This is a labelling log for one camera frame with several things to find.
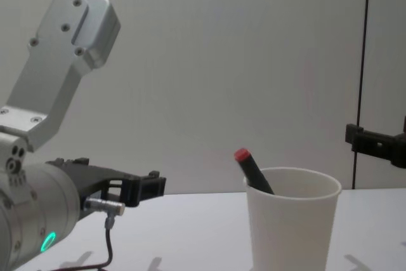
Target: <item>marker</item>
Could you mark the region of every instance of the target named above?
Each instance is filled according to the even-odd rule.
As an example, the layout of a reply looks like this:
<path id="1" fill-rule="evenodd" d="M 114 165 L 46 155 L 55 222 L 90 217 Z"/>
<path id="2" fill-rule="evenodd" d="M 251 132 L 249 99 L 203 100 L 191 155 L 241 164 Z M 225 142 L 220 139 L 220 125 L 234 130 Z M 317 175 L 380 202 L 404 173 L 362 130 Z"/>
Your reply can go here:
<path id="1" fill-rule="evenodd" d="M 234 153 L 235 160 L 240 164 L 249 186 L 273 195 L 273 190 L 263 173 L 256 165 L 254 158 L 247 149 L 239 149 Z"/>

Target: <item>cable connector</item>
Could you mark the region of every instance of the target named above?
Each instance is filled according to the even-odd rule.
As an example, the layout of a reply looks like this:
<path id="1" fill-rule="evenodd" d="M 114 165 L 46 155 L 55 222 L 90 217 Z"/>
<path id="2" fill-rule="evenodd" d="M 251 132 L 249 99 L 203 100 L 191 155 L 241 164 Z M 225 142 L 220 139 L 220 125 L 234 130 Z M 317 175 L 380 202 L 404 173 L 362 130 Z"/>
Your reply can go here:
<path id="1" fill-rule="evenodd" d="M 114 226 L 115 217 L 124 214 L 126 205 L 121 202 L 87 198 L 84 201 L 84 209 L 92 212 L 105 212 L 107 214 L 105 228 L 111 230 Z"/>

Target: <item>cable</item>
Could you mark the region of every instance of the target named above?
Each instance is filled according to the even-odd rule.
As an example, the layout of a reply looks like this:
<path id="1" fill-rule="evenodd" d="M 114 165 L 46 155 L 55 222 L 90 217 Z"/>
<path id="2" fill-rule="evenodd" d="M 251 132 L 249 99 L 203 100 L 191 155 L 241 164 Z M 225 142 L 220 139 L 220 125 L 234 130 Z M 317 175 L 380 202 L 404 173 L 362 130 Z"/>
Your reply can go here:
<path id="1" fill-rule="evenodd" d="M 369 0 L 365 0 L 365 11 L 364 11 L 364 14 L 363 14 L 361 73 L 360 73 L 360 86 L 359 86 L 359 92 L 358 92 L 357 126 L 360 125 L 360 117 L 361 117 L 363 68 L 364 68 L 364 64 L 365 64 L 365 47 L 366 47 L 366 44 L 367 44 L 368 6 L 369 6 Z M 356 177 L 357 177 L 357 152 L 354 152 L 353 183 L 352 183 L 352 189 L 353 190 L 355 190 Z"/>
<path id="2" fill-rule="evenodd" d="M 91 269 L 105 271 L 105 270 L 103 270 L 103 268 L 107 267 L 109 264 L 111 264 L 111 262 L 113 260 L 113 247 L 112 247 L 112 242 L 110 240 L 110 230 L 108 230 L 108 229 L 106 229 L 106 243 L 107 243 L 107 251 L 108 251 L 108 260 L 105 263 L 101 263 L 99 265 L 88 265 L 88 266 L 81 266 L 81 267 L 60 268 L 60 269 L 55 269 L 52 271 L 80 271 L 80 270 L 91 270 Z"/>

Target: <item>red marker cap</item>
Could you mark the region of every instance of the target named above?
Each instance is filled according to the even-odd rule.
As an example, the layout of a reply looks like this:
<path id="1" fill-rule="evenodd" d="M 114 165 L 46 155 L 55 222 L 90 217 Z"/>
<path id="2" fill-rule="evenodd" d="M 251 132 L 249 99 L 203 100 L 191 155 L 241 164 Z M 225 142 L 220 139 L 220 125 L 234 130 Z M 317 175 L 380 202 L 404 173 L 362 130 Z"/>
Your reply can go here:
<path id="1" fill-rule="evenodd" d="M 247 149 L 238 149 L 238 151 L 234 153 L 234 159 L 237 162 L 242 162 L 245 159 L 247 159 L 250 155 L 251 153 Z"/>

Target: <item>gray cylinder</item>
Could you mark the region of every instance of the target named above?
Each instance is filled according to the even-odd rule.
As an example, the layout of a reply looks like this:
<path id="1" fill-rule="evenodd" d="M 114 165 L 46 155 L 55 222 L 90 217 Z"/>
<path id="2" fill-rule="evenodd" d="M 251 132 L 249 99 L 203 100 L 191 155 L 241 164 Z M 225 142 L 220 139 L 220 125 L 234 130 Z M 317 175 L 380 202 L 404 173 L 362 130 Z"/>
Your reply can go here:
<path id="1" fill-rule="evenodd" d="M 24 170 L 31 199 L 11 206 L 0 201 L 0 271 L 14 270 L 60 242 L 79 219 L 79 194 L 63 171 L 49 164 Z"/>

